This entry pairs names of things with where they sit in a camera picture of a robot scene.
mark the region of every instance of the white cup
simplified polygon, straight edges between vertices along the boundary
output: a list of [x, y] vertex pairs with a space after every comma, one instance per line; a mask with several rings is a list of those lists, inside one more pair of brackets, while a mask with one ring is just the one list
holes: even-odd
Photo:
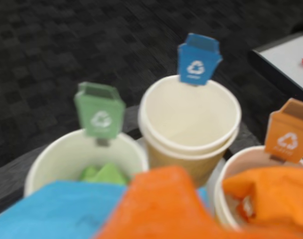
[[201, 155], [223, 146], [239, 127], [241, 108], [217, 82], [193, 86], [179, 76], [160, 79], [145, 92], [139, 115], [146, 131], [173, 152]]
[[109, 162], [130, 178], [149, 168], [143, 148], [124, 133], [110, 140], [109, 146], [98, 146], [82, 129], [74, 131], [51, 143], [37, 157], [27, 175], [24, 196], [57, 180], [77, 181], [87, 166]]
[[270, 159], [270, 154], [264, 152], [265, 147], [254, 146], [243, 149], [233, 155], [227, 163], [224, 165], [219, 178], [215, 185], [214, 192], [214, 206], [215, 206], [215, 215], [217, 221], [227, 227], [233, 228], [235, 230], [240, 229], [239, 220], [240, 217], [236, 214], [232, 214], [232, 211], [236, 211], [236, 204], [228, 204], [226, 200], [226, 195], [222, 189], [222, 181], [225, 178], [234, 176], [238, 173], [246, 171], [251, 168], [260, 168], [260, 167], [270, 167], [270, 166], [283, 166], [283, 167], [299, 167], [303, 168], [303, 159], [300, 160], [299, 164], [290, 163], [290, 162], [278, 162]]
[[225, 144], [213, 152], [186, 155], [181, 152], [175, 152], [157, 141], [146, 129], [141, 117], [142, 115], [139, 115], [138, 124], [144, 136], [150, 168], [180, 165], [188, 172], [197, 187], [201, 187], [207, 182], [216, 165], [239, 132], [239, 128], [237, 128]]

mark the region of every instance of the cup rim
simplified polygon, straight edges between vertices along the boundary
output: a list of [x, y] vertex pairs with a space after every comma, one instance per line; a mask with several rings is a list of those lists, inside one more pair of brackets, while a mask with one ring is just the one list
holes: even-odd
[[236, 128], [233, 135], [225, 142], [225, 144], [223, 146], [221, 146], [220, 148], [216, 149], [213, 152], [209, 152], [209, 153], [205, 153], [205, 154], [201, 154], [201, 155], [185, 155], [185, 154], [180, 154], [180, 153], [176, 153], [176, 152], [171, 152], [169, 149], [164, 148], [162, 145], [157, 143], [151, 136], [148, 135], [148, 133], [146, 133], [146, 129], [144, 127], [144, 124], [142, 123], [141, 117], [142, 117], [141, 114], [139, 114], [139, 116], [138, 116], [138, 125], [139, 125], [139, 128], [140, 128], [140, 131], [142, 132], [143, 137], [147, 139], [148, 143], [150, 143], [158, 151], [164, 153], [165, 155], [167, 155], [169, 157], [183, 159], [183, 160], [207, 159], [207, 158], [211, 158], [213, 156], [216, 156], [219, 153], [222, 153], [234, 142], [234, 140], [236, 139], [236, 137], [238, 136], [238, 133], [240, 131], [239, 127]]
[[[29, 196], [30, 194], [34, 193], [34, 178], [37, 173], [37, 170], [39, 169], [40, 163], [44, 160], [45, 156], [50, 152], [54, 147], [57, 146], [58, 143], [66, 140], [69, 137], [78, 135], [78, 134], [83, 134], [84, 129], [79, 129], [75, 130], [73, 132], [70, 132], [68, 134], [63, 135], [62, 137], [58, 138], [57, 140], [53, 141], [50, 143], [36, 158], [36, 160], [33, 162], [32, 166], [30, 167], [27, 177], [25, 179], [24, 183], [24, 197]], [[123, 140], [133, 146], [135, 148], [135, 151], [139, 155], [139, 158], [141, 159], [141, 164], [142, 164], [142, 172], [146, 172], [149, 170], [149, 165], [148, 165], [148, 158], [146, 152], [143, 150], [143, 148], [134, 140], [131, 138], [129, 135], [120, 132], [118, 136], [120, 140]]]
[[[234, 217], [232, 216], [230, 210], [229, 210], [229, 207], [227, 205], [227, 202], [226, 202], [226, 197], [225, 197], [225, 194], [223, 193], [222, 191], [222, 187], [221, 187], [221, 183], [224, 179], [224, 175], [226, 174], [226, 171], [229, 167], [229, 165], [234, 162], [240, 155], [242, 154], [245, 154], [249, 151], [252, 151], [252, 150], [263, 150], [265, 148], [264, 145], [259, 145], [259, 146], [252, 146], [252, 147], [248, 147], [248, 148], [245, 148], [241, 151], [239, 151], [238, 153], [234, 154], [227, 162], [226, 164], [224, 165], [223, 169], [221, 170], [221, 173], [216, 181], [216, 185], [215, 185], [215, 191], [214, 191], [214, 198], [215, 198], [215, 201], [214, 201], [214, 205], [215, 205], [215, 208], [216, 208], [216, 200], [219, 202], [220, 204], [220, 207], [223, 209], [223, 214], [226, 218], [226, 220], [228, 221], [229, 225], [232, 226], [233, 229], [236, 229], [238, 230], [240, 228], [239, 224], [236, 222], [236, 220], [234, 219]], [[301, 159], [299, 161], [299, 164], [301, 164], [303, 166], [303, 159]]]
[[178, 144], [175, 143], [167, 138], [165, 138], [164, 136], [162, 136], [160, 133], [158, 133], [152, 126], [152, 124], [150, 123], [148, 116], [147, 116], [147, 111], [146, 111], [146, 102], [147, 102], [147, 98], [149, 96], [149, 94], [155, 89], [157, 88], [160, 84], [162, 84], [165, 81], [173, 81], [173, 80], [179, 80], [179, 75], [172, 75], [172, 76], [167, 76], [164, 78], [161, 78], [160, 80], [156, 81], [155, 83], [153, 83], [144, 93], [143, 98], [141, 100], [141, 104], [140, 104], [140, 114], [144, 114], [145, 117], [145, 121], [146, 121], [146, 126], [147, 128], [150, 130], [151, 134], [159, 141], [163, 142], [165, 145], [168, 145], [169, 147], [172, 148], [179, 148], [182, 149], [184, 151], [197, 151], [197, 150], [207, 150], [210, 148], [213, 148], [221, 143], [223, 143], [224, 141], [226, 141], [229, 137], [231, 137], [231, 135], [234, 133], [234, 131], [237, 129], [237, 127], [240, 124], [241, 121], [241, 107], [240, 104], [237, 100], [237, 98], [223, 85], [219, 84], [218, 82], [215, 82], [213, 80], [208, 80], [207, 84], [212, 84], [217, 86], [219, 89], [221, 89], [232, 101], [232, 103], [235, 106], [236, 109], [236, 120], [234, 125], [232, 126], [232, 128], [222, 137], [220, 137], [219, 139], [206, 144], [206, 145], [201, 145], [201, 146], [186, 146], [186, 145], [182, 145], [182, 144]]

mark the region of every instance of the green paper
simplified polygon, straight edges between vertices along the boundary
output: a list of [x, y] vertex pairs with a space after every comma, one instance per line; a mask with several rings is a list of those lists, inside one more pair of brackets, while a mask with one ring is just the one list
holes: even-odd
[[128, 183], [128, 179], [113, 163], [105, 164], [99, 171], [93, 166], [87, 167], [83, 171], [80, 180], [89, 183], [113, 183], [119, 185], [127, 185]]
[[79, 181], [86, 181], [86, 179], [94, 177], [98, 173], [98, 171], [99, 168], [95, 166], [86, 167], [83, 170], [81, 176], [79, 177]]

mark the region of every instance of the orange recycling bin sign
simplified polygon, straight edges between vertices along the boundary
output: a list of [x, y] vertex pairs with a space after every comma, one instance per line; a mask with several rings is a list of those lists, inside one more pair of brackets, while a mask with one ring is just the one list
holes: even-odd
[[303, 102], [289, 99], [269, 118], [265, 151], [286, 161], [303, 158]]

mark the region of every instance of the recycling symbol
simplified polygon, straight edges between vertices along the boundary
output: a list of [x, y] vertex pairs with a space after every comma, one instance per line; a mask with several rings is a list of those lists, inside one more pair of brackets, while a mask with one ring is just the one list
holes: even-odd
[[278, 138], [278, 145], [283, 148], [293, 150], [298, 146], [298, 137], [295, 133], [287, 133], [286, 135]]
[[94, 127], [106, 128], [110, 126], [112, 119], [106, 111], [98, 111], [91, 119], [91, 124]]
[[201, 61], [193, 61], [188, 67], [187, 71], [190, 74], [201, 75], [205, 72], [205, 67]]

